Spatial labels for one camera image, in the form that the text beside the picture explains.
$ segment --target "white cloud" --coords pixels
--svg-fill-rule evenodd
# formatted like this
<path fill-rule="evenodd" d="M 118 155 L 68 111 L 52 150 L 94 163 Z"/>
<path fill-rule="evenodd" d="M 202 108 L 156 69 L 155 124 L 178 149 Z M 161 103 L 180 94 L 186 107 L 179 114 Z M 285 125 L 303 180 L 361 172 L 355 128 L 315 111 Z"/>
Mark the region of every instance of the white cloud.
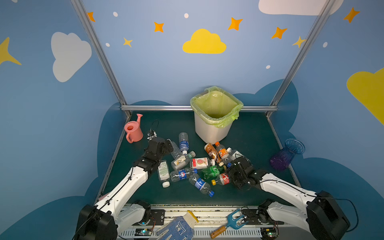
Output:
<path fill-rule="evenodd" d="M 76 34 L 56 32 L 52 35 L 51 48 L 56 58 L 53 74 L 59 82 L 68 81 L 91 57 L 91 45 Z"/>
<path fill-rule="evenodd" d="M 344 0 L 336 0 L 331 14 Z M 266 14 L 319 15 L 326 0 L 260 0 L 259 10 Z"/>

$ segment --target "plastic bag liner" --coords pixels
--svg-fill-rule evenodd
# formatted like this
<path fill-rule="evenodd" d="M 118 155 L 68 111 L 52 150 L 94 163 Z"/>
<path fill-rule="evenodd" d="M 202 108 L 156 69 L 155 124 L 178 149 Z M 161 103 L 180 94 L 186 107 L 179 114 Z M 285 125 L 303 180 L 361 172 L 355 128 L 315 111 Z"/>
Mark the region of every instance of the plastic bag liner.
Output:
<path fill-rule="evenodd" d="M 195 113 L 209 125 L 223 128 L 239 117 L 244 104 L 229 92 L 213 86 L 194 96 L 191 107 Z"/>

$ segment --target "yellow cloud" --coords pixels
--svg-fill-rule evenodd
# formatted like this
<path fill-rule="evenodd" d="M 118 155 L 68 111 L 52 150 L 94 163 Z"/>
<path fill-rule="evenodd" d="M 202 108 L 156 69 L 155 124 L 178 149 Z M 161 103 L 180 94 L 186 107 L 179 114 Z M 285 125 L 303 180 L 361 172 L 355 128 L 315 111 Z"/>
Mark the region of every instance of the yellow cloud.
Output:
<path fill-rule="evenodd" d="M 193 33 L 191 40 L 183 45 L 186 53 L 223 53 L 227 46 L 221 42 L 219 35 L 210 33 L 206 29 L 199 29 Z"/>
<path fill-rule="evenodd" d="M 358 72 L 347 81 L 347 88 L 384 124 L 384 68 L 376 73 Z"/>

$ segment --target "bottle cap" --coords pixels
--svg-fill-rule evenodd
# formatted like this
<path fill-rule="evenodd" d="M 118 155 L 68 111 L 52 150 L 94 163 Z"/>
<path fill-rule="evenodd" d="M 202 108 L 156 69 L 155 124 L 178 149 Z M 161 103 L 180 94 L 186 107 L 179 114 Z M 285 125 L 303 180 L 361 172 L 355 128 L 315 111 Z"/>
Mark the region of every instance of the bottle cap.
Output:
<path fill-rule="evenodd" d="M 163 187 L 169 187 L 170 183 L 169 182 L 163 182 Z"/>

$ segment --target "glove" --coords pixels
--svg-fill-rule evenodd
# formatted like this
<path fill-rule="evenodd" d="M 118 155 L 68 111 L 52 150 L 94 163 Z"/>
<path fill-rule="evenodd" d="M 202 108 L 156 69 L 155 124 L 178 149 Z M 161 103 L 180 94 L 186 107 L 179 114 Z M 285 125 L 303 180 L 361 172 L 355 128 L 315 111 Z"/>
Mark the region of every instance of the glove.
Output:
<path fill-rule="evenodd" d="M 193 227 L 199 220 L 188 210 L 184 216 L 174 218 L 169 224 L 156 231 L 157 240 L 192 240 Z"/>

